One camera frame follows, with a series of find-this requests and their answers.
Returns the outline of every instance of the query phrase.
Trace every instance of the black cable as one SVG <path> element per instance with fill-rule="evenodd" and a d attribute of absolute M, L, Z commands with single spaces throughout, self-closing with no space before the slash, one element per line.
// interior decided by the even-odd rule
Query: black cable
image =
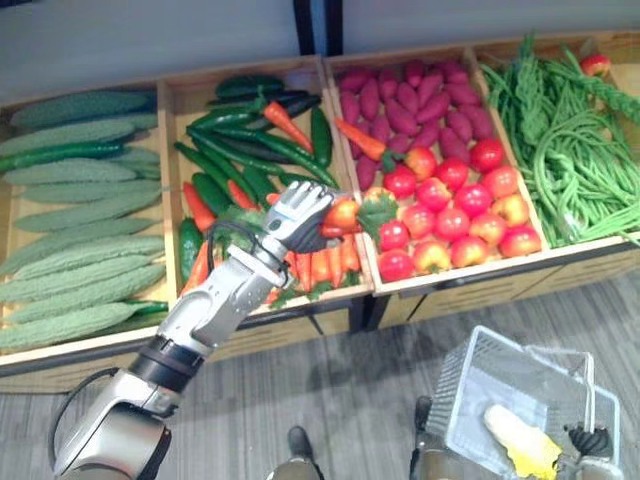
<path fill-rule="evenodd" d="M 113 377 L 120 370 L 117 367 L 105 368 L 104 370 L 100 370 L 94 374 L 89 375 L 83 381 L 81 381 L 73 390 L 69 392 L 67 397 L 62 402 L 62 405 L 58 408 L 55 415 L 53 416 L 53 421 L 51 422 L 51 426 L 49 427 L 49 433 L 47 435 L 47 454 L 49 455 L 49 465 L 51 465 L 51 470 L 53 470 L 54 465 L 56 464 L 56 432 L 58 431 L 58 425 L 60 424 L 60 420 L 62 419 L 62 415 L 69 407 L 69 404 L 73 401 L 73 399 L 84 390 L 87 385 L 95 382 L 99 378 L 106 377 L 109 375 Z"/>

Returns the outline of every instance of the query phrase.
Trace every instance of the gray floor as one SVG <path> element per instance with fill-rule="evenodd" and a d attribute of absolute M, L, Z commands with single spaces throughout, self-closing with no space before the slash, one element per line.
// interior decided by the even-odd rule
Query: gray floor
<path fill-rule="evenodd" d="M 591 351 L 596 381 L 621 404 L 627 479 L 640 478 L 640 273 L 509 305 L 209 365 L 171 422 L 161 479 L 262 479 L 287 457 L 294 424 L 327 480 L 407 478 L 416 397 L 445 354 L 484 324 L 522 343 Z M 65 419 L 77 418 L 95 391 Z M 0 478 L 50 478 L 44 444 L 60 397 L 0 396 Z M 484 478 L 475 473 L 469 478 Z"/>

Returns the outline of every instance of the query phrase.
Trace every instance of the shoe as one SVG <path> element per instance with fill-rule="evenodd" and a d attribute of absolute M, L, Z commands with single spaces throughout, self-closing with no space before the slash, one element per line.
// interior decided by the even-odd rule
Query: shoe
<path fill-rule="evenodd" d="M 295 426 L 287 434 L 289 450 L 294 457 L 302 457 L 313 462 L 313 448 L 304 428 Z"/>

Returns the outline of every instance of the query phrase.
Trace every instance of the tomato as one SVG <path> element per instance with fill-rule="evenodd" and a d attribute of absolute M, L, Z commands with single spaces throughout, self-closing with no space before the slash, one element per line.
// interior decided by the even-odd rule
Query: tomato
<path fill-rule="evenodd" d="M 507 230 L 507 222 L 500 215 L 495 213 L 483 213 L 471 220 L 469 234 L 479 237 L 490 247 L 495 247 L 500 243 L 504 232 Z"/>
<path fill-rule="evenodd" d="M 324 217 L 324 224 L 331 227 L 355 228 L 358 224 L 356 215 L 359 209 L 360 206 L 355 200 L 347 197 L 339 198 Z"/>
<path fill-rule="evenodd" d="M 507 227 L 524 225 L 529 220 L 529 206 L 518 193 L 496 200 L 491 206 L 491 213 L 504 218 L 507 222 Z"/>
<path fill-rule="evenodd" d="M 427 241 L 413 250 L 413 266 L 418 273 L 436 273 L 451 268 L 447 248 L 440 242 Z"/>
<path fill-rule="evenodd" d="M 395 282 L 413 275 L 413 261 L 404 250 L 391 250 L 378 257 L 378 270 L 383 282 Z"/>
<path fill-rule="evenodd" d="M 451 200 L 451 192 L 437 178 L 427 178 L 416 190 L 416 198 L 432 212 L 439 212 Z"/>
<path fill-rule="evenodd" d="M 407 153 L 404 164 L 413 171 L 419 182 L 426 180 L 438 166 L 433 152 L 427 147 L 414 147 Z"/>
<path fill-rule="evenodd" d="M 435 175 L 449 190 L 455 192 L 467 181 L 469 177 L 469 167 L 459 158 L 447 158 L 438 165 Z"/>
<path fill-rule="evenodd" d="M 481 265 L 489 258 L 489 246 L 478 237 L 464 236 L 451 245 L 451 262 L 456 268 Z"/>
<path fill-rule="evenodd" d="M 529 255 L 540 251 L 541 248 L 540 235 L 531 227 L 511 228 L 500 242 L 500 253 L 505 257 Z"/>
<path fill-rule="evenodd" d="M 429 235 L 436 224 L 436 214 L 421 203 L 405 208 L 400 218 L 414 240 L 419 240 Z"/>
<path fill-rule="evenodd" d="M 393 172 L 385 173 L 382 184 L 398 199 L 413 195 L 416 190 L 416 176 L 404 165 L 398 165 Z"/>
<path fill-rule="evenodd" d="M 506 197 L 518 191 L 518 170 L 509 165 L 494 168 L 484 176 L 481 183 L 493 198 Z"/>
<path fill-rule="evenodd" d="M 488 172 L 502 165 L 504 148 L 500 140 L 486 138 L 471 149 L 471 166 L 479 172 Z"/>
<path fill-rule="evenodd" d="M 409 231 L 400 220 L 383 223 L 378 233 L 380 235 L 380 250 L 383 252 L 404 248 L 409 243 Z"/>
<path fill-rule="evenodd" d="M 434 233 L 443 240 L 453 241 L 469 231 L 469 217 L 459 208 L 445 208 L 436 217 Z"/>
<path fill-rule="evenodd" d="M 453 197 L 453 204 L 464 210 L 470 217 L 486 212 L 491 206 L 493 198 L 486 187 L 478 183 L 462 187 Z"/>

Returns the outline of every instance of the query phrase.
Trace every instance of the wire basket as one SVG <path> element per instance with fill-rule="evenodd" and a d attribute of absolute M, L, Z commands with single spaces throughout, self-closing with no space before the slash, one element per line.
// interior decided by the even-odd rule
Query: wire basket
<path fill-rule="evenodd" d="M 580 355 L 585 373 L 576 374 L 547 355 Z M 572 350 L 521 346 L 486 327 L 473 329 L 463 345 L 445 358 L 427 430 L 444 438 L 448 448 L 503 478 L 516 479 L 506 449 L 483 422 L 484 412 L 502 405 L 577 455 L 565 425 L 584 422 L 585 430 L 607 427 L 620 452 L 620 406 L 611 392 L 593 385 L 593 358 Z"/>

